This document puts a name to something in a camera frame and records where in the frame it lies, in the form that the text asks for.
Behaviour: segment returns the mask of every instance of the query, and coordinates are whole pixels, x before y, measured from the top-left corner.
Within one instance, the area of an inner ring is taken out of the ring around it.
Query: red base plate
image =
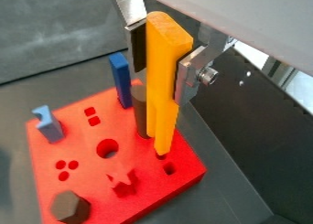
[[[55,144],[36,129],[37,120],[27,123],[43,223],[60,223],[49,207],[65,190],[91,203],[85,223],[131,223],[203,177],[206,168],[178,131],[170,154],[156,157],[152,139],[138,136],[134,109],[122,108],[115,89],[53,115],[64,128]]]

